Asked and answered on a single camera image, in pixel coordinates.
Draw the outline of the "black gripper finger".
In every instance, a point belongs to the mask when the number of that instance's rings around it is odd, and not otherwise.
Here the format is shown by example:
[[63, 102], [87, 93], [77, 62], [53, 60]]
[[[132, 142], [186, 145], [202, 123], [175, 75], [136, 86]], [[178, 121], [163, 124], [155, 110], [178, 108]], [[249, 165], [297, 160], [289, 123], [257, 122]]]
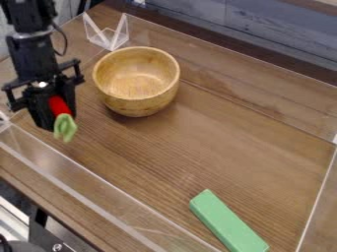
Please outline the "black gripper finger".
[[55, 116], [48, 105], [49, 94], [33, 90], [25, 90], [24, 97], [27, 99], [28, 111], [36, 126], [45, 131], [52, 132]]
[[75, 85], [67, 79], [57, 80], [57, 102], [56, 108], [59, 113], [67, 113], [72, 117], [76, 117], [76, 97], [75, 97]]

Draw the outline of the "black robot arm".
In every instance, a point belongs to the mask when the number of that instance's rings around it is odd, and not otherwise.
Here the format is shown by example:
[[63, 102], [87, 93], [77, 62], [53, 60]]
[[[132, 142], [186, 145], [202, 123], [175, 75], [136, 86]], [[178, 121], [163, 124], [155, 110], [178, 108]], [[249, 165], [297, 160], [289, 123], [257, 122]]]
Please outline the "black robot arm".
[[14, 31], [5, 41], [17, 78], [1, 87], [12, 111], [27, 109], [36, 125], [55, 135], [76, 132], [75, 88], [84, 82], [80, 60], [63, 63], [67, 52], [64, 31], [53, 22], [52, 0], [0, 0]]

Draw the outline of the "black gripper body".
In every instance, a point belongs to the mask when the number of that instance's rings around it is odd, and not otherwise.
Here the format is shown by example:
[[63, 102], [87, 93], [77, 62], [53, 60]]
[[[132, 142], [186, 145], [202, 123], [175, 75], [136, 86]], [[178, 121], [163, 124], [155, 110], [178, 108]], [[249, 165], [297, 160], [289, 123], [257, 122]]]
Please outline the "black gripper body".
[[80, 60], [56, 61], [49, 34], [28, 37], [10, 34], [6, 36], [6, 45], [17, 78], [2, 86], [1, 91], [12, 111], [28, 108], [25, 90], [53, 96], [57, 94], [59, 79], [69, 80], [75, 87], [84, 82]]

